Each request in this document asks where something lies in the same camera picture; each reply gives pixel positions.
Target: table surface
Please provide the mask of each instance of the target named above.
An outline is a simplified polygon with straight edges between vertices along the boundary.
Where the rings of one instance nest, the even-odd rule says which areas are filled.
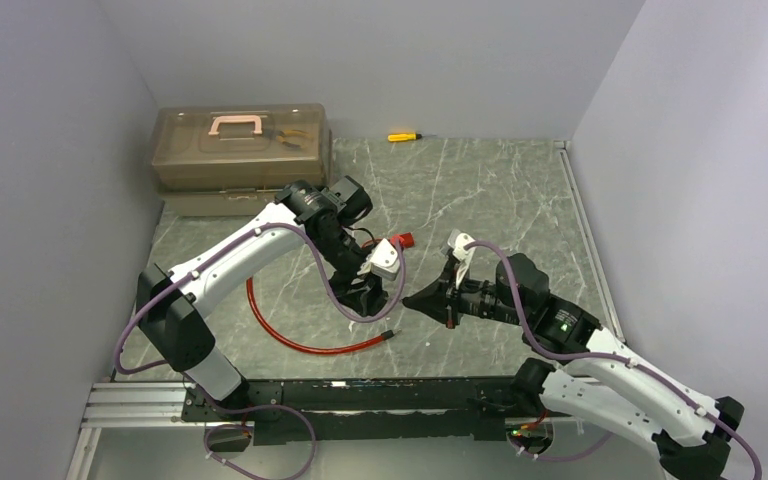
[[[411,232],[405,252],[405,295],[433,281],[443,268],[440,246],[452,229],[522,252],[549,275],[557,295],[578,303],[611,328],[592,259],[577,219],[560,156],[548,140],[336,139],[338,175],[351,175],[375,208],[360,226],[376,236]],[[204,252],[252,217],[179,217],[165,209],[150,262],[170,268]],[[363,241],[364,234],[357,232]],[[492,279],[498,259],[479,252],[471,278]],[[393,292],[394,284],[385,284]],[[306,248],[290,252],[255,275],[260,309],[287,338],[315,347],[356,343],[387,329],[393,339],[369,350],[308,355],[272,339],[249,309],[245,286],[222,301],[207,322],[223,353],[249,378],[369,378],[512,375],[531,350],[516,326],[464,317],[448,330],[401,305],[380,322],[352,324],[325,295]],[[139,330],[123,353],[126,365],[159,359]],[[179,378],[166,366],[119,380]]]
[[[555,424],[555,442],[547,455],[581,452],[603,435],[585,425]],[[204,460],[199,428],[104,429],[89,480],[245,480],[213,460]],[[242,454],[224,454],[265,478],[285,478],[307,458],[310,442],[252,446]],[[623,479],[664,480],[663,470],[640,447],[614,436],[593,455],[577,462],[534,462],[518,457],[507,442],[477,442],[471,438],[402,438],[317,442],[316,457],[306,480],[391,480],[444,478],[494,479]]]

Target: red hose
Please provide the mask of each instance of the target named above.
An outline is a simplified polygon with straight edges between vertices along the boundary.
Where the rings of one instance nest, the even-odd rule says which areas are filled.
[[[266,332],[269,335],[272,335],[272,338],[274,338],[275,340],[278,340],[279,342],[292,348],[293,350],[298,350],[299,352],[310,353],[313,355],[339,355],[341,353],[351,353],[351,352],[356,352],[358,350],[363,350],[364,348],[369,348],[373,345],[377,345],[385,340],[389,340],[393,338],[396,335],[396,332],[392,330],[387,330],[386,332],[382,333],[381,335],[378,335],[377,337],[370,338],[369,340],[356,343],[354,345],[348,345],[345,347],[337,347],[337,348],[308,347],[308,346],[296,343],[288,339],[287,337],[281,335],[274,328],[272,328],[272,326],[269,325],[269,323],[266,322],[266,319],[263,318],[263,314],[260,313],[260,309],[257,308],[257,301],[254,298],[254,278],[249,278],[246,281],[246,293],[248,294],[248,297],[249,297],[249,306],[252,309],[254,318],[257,319],[257,323],[259,323],[260,326],[263,327],[263,329],[266,330]]]
[[[536,421],[531,423],[526,423],[523,426],[519,427],[522,430],[534,430],[537,428],[543,420],[546,420],[546,417],[549,415],[549,410],[543,409],[543,413],[540,414],[540,416],[537,418]]]

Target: gray wall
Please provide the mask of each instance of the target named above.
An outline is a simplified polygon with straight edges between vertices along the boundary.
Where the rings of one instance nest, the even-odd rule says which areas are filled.
[[[158,203],[155,103],[90,0],[0,0],[0,479],[63,478]]]
[[[768,0],[646,2],[573,148],[629,341],[742,401],[768,478]]]
[[[161,106],[320,102],[340,136],[569,138],[643,0],[101,0]]]

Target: yellow screwdriver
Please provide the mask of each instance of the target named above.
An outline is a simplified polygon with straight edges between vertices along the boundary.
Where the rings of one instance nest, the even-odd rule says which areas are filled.
[[[391,143],[412,142],[414,140],[419,140],[420,138],[433,136],[434,135],[422,135],[420,133],[394,133],[392,135],[387,135],[387,141]]]

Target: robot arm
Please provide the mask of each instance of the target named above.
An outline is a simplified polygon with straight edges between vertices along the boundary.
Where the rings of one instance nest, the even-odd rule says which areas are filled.
[[[220,406],[244,407],[249,403],[248,382],[219,351],[204,319],[234,288],[302,244],[297,234],[269,224],[303,230],[335,269],[329,285],[337,300],[361,316],[378,313],[388,297],[380,275],[390,278],[399,269],[395,250],[389,255],[393,247],[387,241],[361,248],[345,231],[371,210],[369,196],[351,177],[322,190],[295,182],[254,220],[208,251],[168,272],[157,265],[146,268],[137,285],[138,309],[170,286],[180,287],[137,325],[173,370],[192,378]],[[387,263],[378,265],[376,259],[382,257]]]
[[[705,413],[737,428],[743,406],[730,397],[713,399],[670,378],[602,328],[574,303],[549,291],[548,276],[521,253],[508,257],[516,285],[512,289],[502,263],[496,283],[468,278],[472,237],[454,232],[440,277],[403,300],[407,308],[455,328],[463,314],[519,325],[513,292],[517,292],[528,327],[540,346],[555,354],[610,354],[630,358],[628,364],[605,358],[562,361],[561,369],[528,359],[512,384],[518,403],[575,415],[641,445],[679,479],[716,479],[725,467],[730,437]],[[637,366],[648,367],[700,404],[694,411],[670,388]],[[574,375],[591,376],[599,387]]]

